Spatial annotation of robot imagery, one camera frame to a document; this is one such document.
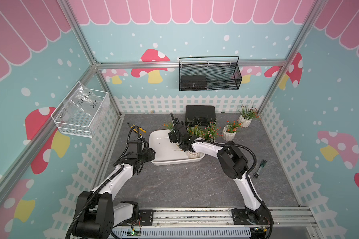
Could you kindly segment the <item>orange flower pot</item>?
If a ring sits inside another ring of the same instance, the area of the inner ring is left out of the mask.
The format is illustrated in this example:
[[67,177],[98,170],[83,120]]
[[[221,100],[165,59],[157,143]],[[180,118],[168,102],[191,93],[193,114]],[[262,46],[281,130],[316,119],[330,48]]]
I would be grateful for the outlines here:
[[[187,131],[190,136],[196,136],[196,138],[199,138],[199,137],[202,137],[202,134],[203,134],[202,129],[203,128],[204,127],[198,122],[189,122]],[[191,151],[186,151],[186,155],[188,156],[189,159],[196,159],[196,158],[203,157],[202,153],[195,153],[195,152],[191,152]]]
[[168,122],[166,124],[164,124],[164,127],[168,130],[170,130],[170,132],[173,132],[174,131],[174,125],[172,122]]

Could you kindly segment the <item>orange flower pot front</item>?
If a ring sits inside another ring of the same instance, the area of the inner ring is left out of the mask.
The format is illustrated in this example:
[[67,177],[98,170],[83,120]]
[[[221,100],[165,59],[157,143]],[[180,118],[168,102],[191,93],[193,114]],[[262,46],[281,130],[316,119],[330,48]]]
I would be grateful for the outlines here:
[[172,122],[168,122],[166,124],[164,124],[164,127],[168,130],[170,130],[170,132],[173,132],[174,131],[174,125]]

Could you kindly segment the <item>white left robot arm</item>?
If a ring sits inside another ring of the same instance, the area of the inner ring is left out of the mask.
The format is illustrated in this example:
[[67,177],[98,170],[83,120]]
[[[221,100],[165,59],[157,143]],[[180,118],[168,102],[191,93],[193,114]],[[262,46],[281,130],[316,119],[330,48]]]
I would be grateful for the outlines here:
[[67,229],[67,239],[106,239],[113,228],[126,221],[133,224],[139,220],[138,203],[123,201],[114,206],[114,198],[123,185],[134,175],[139,175],[146,162],[155,159],[156,152],[141,136],[140,127],[133,125],[130,133],[135,132],[137,139],[127,136],[126,147],[114,163],[114,171],[99,186],[79,194],[73,220]]

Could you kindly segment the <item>pink flower pot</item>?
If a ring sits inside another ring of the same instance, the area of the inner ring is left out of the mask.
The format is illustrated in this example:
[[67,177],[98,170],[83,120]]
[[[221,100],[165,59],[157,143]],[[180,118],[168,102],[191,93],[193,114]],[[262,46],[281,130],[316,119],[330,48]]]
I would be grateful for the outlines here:
[[217,123],[211,121],[207,126],[201,127],[201,138],[216,142],[216,139],[220,136],[219,129],[220,127],[217,126]]

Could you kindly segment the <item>white plastic storage box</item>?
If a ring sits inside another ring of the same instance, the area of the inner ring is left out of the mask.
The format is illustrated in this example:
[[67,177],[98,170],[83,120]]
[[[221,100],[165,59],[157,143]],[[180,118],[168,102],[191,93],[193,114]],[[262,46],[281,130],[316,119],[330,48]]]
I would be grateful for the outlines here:
[[155,166],[182,164],[201,161],[204,153],[191,153],[180,149],[178,143],[171,143],[169,129],[156,130],[150,134],[149,146],[156,154],[152,164]]

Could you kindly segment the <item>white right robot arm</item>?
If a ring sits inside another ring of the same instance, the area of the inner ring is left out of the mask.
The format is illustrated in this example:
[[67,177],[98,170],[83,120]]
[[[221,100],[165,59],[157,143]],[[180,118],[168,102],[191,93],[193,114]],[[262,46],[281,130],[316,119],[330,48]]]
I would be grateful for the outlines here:
[[217,158],[222,171],[234,180],[244,199],[245,211],[242,218],[252,225],[259,225],[263,222],[266,224],[252,229],[251,234],[269,239],[274,221],[270,210],[257,194],[250,178],[250,172],[257,164],[254,152],[233,141],[218,143],[197,138],[195,135],[191,136],[183,121],[175,118],[173,113],[170,113],[170,116],[173,124],[173,131],[169,133],[170,142],[178,143],[183,151],[204,153]]

